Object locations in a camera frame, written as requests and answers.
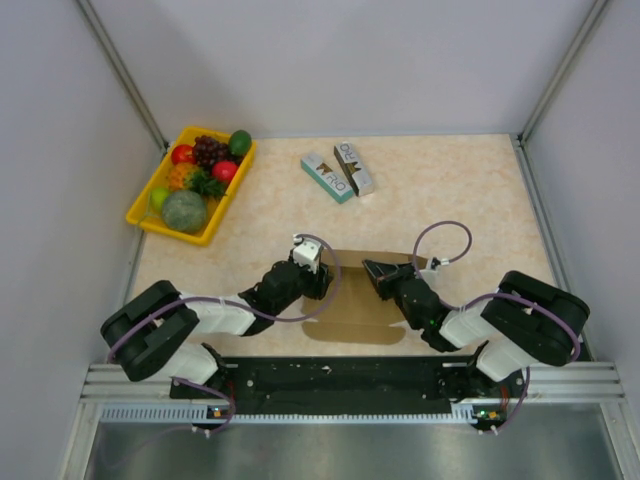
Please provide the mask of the brown cardboard box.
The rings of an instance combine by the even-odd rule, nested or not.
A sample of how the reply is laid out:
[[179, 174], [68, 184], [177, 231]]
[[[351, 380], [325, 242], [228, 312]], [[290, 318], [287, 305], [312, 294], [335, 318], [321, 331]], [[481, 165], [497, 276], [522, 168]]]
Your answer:
[[407, 322], [391, 300], [376, 293], [363, 262], [385, 264], [411, 263], [408, 253], [338, 250], [337, 261], [325, 251], [322, 262], [334, 275], [330, 292], [333, 297], [303, 302], [302, 312], [309, 314], [322, 305], [325, 310], [301, 323], [302, 331], [312, 340], [363, 345], [393, 345], [404, 339]]

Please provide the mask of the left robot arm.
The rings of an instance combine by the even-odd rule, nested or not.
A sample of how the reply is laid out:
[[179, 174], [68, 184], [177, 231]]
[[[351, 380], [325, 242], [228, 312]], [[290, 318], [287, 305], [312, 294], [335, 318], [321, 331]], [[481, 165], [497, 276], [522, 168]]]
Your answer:
[[226, 387], [222, 357], [199, 336], [255, 336], [277, 322], [293, 320], [282, 313], [306, 297], [322, 300], [332, 275], [329, 267], [279, 261], [249, 289], [220, 298], [190, 295], [160, 280], [112, 314], [100, 328], [110, 348], [108, 360], [132, 382], [182, 378], [205, 396]]

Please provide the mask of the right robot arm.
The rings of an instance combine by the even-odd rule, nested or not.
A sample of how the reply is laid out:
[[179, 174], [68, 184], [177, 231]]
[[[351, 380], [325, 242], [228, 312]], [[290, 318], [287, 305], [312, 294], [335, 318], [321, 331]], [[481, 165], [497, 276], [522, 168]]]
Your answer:
[[590, 315], [583, 300], [511, 270], [495, 291], [455, 307], [431, 288], [443, 264], [437, 258], [396, 264], [363, 261], [379, 297], [393, 300], [431, 348], [456, 352], [481, 344], [466, 372], [474, 393], [490, 395], [509, 375], [535, 363], [562, 367], [579, 357], [579, 337]]

